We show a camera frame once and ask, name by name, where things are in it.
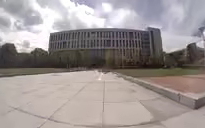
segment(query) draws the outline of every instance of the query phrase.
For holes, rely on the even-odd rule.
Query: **concrete walkway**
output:
[[[191,110],[97,71],[0,78],[0,128],[201,128]]]

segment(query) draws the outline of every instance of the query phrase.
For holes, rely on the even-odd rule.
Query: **ground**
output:
[[[133,77],[158,77],[158,76],[181,76],[181,75],[196,75],[204,73],[201,69],[116,69],[113,72],[118,72]]]
[[[0,78],[0,128],[201,128],[191,110],[98,71]]]
[[[67,71],[69,70],[61,68],[5,68],[0,69],[0,75],[33,75]]]

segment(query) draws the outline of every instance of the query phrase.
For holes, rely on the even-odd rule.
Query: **cloud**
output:
[[[10,28],[11,21],[8,17],[0,17],[0,28]]]
[[[200,40],[192,35],[205,26],[205,0],[0,0],[0,35],[20,49],[47,49],[54,31],[148,26],[161,29],[166,51],[183,48]]]

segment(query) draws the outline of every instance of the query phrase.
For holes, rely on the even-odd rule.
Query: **lawn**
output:
[[[59,68],[8,68],[0,69],[1,75],[33,75],[45,73],[67,72],[68,69]]]
[[[114,72],[133,77],[159,77],[159,76],[181,76],[196,75],[203,73],[200,69],[116,69]]]

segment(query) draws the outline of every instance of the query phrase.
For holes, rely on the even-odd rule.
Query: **curved building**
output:
[[[163,63],[161,33],[156,28],[147,28],[145,31],[80,29],[51,33],[49,52],[66,54],[60,58],[64,61],[100,59],[114,67],[139,66],[151,59],[158,64]]]

